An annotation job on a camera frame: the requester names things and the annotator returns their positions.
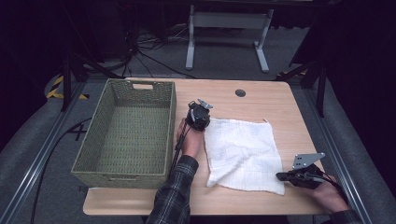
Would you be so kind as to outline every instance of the white cloth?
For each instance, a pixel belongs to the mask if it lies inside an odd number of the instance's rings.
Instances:
[[[205,131],[210,175],[206,185],[285,194],[276,173],[282,161],[269,122],[211,118]]]

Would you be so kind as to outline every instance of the person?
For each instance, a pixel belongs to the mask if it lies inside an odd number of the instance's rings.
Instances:
[[[180,122],[177,130],[177,136],[180,136],[184,122],[185,119]],[[195,158],[204,143],[205,133],[198,132],[193,128],[190,128],[189,125],[187,125],[187,127],[188,131],[181,149],[182,155],[172,174],[169,175],[168,179],[157,190],[154,207],[145,222],[146,224],[190,223],[191,183],[199,167],[198,161]],[[332,184],[325,181],[316,189],[302,188],[302,191],[313,197],[319,204],[331,212],[330,218],[332,223],[362,223],[355,211],[348,207],[347,203],[343,200],[337,189]]]

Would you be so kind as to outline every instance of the plaid sleeve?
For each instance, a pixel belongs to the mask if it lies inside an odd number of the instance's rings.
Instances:
[[[190,223],[190,187],[198,169],[198,162],[190,156],[181,156],[174,171],[155,195],[154,208],[146,221],[149,223]]]

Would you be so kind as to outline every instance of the wicker basket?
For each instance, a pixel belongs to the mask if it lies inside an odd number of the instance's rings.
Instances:
[[[109,79],[72,174],[88,187],[157,189],[172,162],[174,82]]]

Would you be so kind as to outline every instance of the basket handle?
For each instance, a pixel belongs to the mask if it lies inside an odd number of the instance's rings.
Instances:
[[[133,178],[116,178],[116,177],[109,177],[108,178],[108,180],[109,181],[120,181],[120,180],[123,180],[123,181],[137,181],[138,179],[138,176],[136,176],[136,177],[133,177]]]
[[[132,83],[132,86],[134,87],[135,90],[152,91],[154,89],[152,83]]]

